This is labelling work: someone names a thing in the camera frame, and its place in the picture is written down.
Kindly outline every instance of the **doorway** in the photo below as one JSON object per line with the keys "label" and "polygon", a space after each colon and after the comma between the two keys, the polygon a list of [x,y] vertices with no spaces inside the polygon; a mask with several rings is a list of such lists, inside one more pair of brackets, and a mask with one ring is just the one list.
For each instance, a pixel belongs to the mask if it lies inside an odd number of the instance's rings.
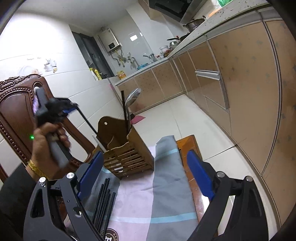
{"label": "doorway", "polygon": [[94,37],[75,32],[72,33],[88,67],[97,69],[103,79],[114,77]]}

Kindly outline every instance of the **logo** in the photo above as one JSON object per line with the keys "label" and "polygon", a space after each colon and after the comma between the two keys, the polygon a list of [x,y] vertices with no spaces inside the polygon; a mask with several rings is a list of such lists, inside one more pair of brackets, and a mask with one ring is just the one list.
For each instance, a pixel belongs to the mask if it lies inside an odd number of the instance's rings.
{"label": "logo", "polygon": [[118,233],[113,229],[107,229],[105,241],[118,241]]}

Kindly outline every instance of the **range hood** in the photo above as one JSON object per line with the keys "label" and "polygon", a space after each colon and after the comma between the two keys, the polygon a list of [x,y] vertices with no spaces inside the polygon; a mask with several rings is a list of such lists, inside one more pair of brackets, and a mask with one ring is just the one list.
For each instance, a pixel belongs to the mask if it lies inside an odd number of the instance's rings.
{"label": "range hood", "polygon": [[149,0],[149,7],[182,24],[187,24],[206,1],[207,0]]}

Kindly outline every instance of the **pink fabric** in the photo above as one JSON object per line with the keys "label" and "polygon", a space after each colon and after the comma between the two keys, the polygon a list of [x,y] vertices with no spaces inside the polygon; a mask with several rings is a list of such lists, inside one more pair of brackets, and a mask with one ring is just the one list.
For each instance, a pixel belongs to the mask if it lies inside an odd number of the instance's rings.
{"label": "pink fabric", "polygon": [[134,125],[134,124],[137,124],[139,121],[145,119],[146,117],[143,117],[141,115],[136,115],[134,117],[134,119],[131,120],[131,123]]}
{"label": "pink fabric", "polygon": [[[144,171],[120,181],[112,217],[151,218],[153,203],[153,171]],[[113,221],[108,228],[117,231],[120,241],[147,238],[150,223],[126,223]]]}

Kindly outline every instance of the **gold bracelet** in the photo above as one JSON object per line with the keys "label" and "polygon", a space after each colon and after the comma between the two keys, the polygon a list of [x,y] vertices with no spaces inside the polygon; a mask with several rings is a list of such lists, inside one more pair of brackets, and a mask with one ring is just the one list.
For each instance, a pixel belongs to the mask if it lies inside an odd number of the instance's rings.
{"label": "gold bracelet", "polygon": [[29,167],[35,172],[39,177],[45,177],[47,180],[49,180],[48,176],[46,176],[33,162],[30,160],[28,162]]}

